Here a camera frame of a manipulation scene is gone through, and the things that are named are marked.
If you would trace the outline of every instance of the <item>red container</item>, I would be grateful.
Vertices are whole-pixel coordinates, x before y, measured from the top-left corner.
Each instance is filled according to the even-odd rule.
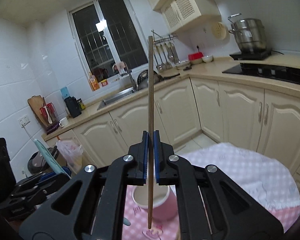
[[[189,60],[195,60],[195,59],[199,59],[199,58],[202,58],[202,57],[203,57],[202,52],[197,52],[197,53],[188,55]]]

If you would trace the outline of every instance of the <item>window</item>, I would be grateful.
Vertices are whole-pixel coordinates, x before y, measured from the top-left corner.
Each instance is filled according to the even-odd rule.
[[[72,14],[79,41],[98,82],[116,75],[115,62],[130,69],[148,63],[123,0],[98,0]]]

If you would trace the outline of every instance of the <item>pink bowl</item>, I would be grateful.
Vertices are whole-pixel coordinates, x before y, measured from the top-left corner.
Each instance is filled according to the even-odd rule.
[[[135,186],[132,199],[140,208],[148,211],[148,187]],[[170,186],[154,184],[154,203],[152,217],[156,220],[170,220],[178,213],[177,197]]]

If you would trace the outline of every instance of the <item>window frame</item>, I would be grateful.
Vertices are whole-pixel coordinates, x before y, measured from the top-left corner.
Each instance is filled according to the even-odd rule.
[[[128,13],[129,13],[130,18],[132,20],[132,23],[133,23],[133,25],[134,25],[134,27],[136,29],[137,35],[138,35],[138,37],[140,39],[143,51],[146,54],[146,58],[147,58],[147,60],[149,62],[148,42],[147,42],[147,39],[146,39],[146,37],[145,37],[142,29],[141,29],[140,23],[139,23],[139,21],[138,21],[138,19],[136,17],[136,14],[135,14],[135,12],[134,12],[134,10],[132,8],[132,5],[131,5],[130,1],[129,0],[123,0],[123,2],[124,2],[125,6],[126,6],[126,8],[128,10]],[[82,5],[82,6],[80,6],[80,7],[77,7],[75,9],[73,9],[73,10],[67,11],[67,13],[68,13],[68,19],[69,19],[69,24],[70,24],[70,29],[71,29],[71,32],[72,32],[72,37],[74,39],[75,46],[76,46],[76,49],[77,49],[77,52],[78,52],[78,56],[80,58],[81,64],[82,64],[82,66],[84,68],[84,71],[85,71],[85,74],[86,74],[87,77],[89,77],[89,72],[91,72],[91,70],[89,68],[87,59],[85,57],[85,54],[83,52],[83,49],[82,49],[82,46],[81,46],[81,43],[80,43],[80,39],[79,39],[79,36],[78,36],[78,33],[77,33],[77,29],[76,29],[75,24],[74,24],[73,13],[75,13],[75,12],[77,12],[77,11],[79,11],[79,10],[87,7],[87,6],[90,6],[90,5],[94,5],[99,20],[100,21],[104,20],[104,16],[103,16],[103,13],[101,11],[101,8],[100,8],[98,0],[93,0],[93,1],[91,1],[89,3],[86,3],[86,4]],[[118,54],[118,52],[117,52],[117,50],[115,48],[114,41],[111,38],[111,34],[109,32],[108,27],[106,27],[104,29],[104,35],[105,35],[105,37],[106,37],[106,39],[108,41],[108,45],[109,45],[110,51],[112,53],[112,56],[114,58],[114,61],[116,63],[119,63],[121,60],[120,60],[119,54]],[[136,68],[133,68],[132,69],[132,73],[139,72],[139,71],[145,69],[145,66],[147,66],[147,65],[148,65],[148,63],[143,64],[141,66],[138,66]],[[119,74],[116,74],[116,75],[114,75],[112,77],[109,77],[108,81],[111,82],[111,81],[117,79],[118,77],[120,77]]]

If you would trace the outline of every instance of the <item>metal screw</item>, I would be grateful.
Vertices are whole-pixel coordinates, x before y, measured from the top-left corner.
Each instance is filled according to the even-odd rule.
[[[93,172],[95,170],[95,167],[93,165],[89,164],[89,165],[85,166],[84,170],[86,172]]]
[[[217,167],[214,166],[214,165],[209,165],[209,166],[207,167],[207,170],[208,170],[209,172],[214,173],[214,172],[216,172],[218,169],[217,169]]]
[[[179,160],[179,157],[177,155],[173,154],[169,156],[169,161],[176,162],[177,160]]]
[[[133,156],[132,156],[132,155],[125,155],[125,156],[123,157],[123,160],[124,160],[125,162],[131,162],[131,161],[133,160]]]

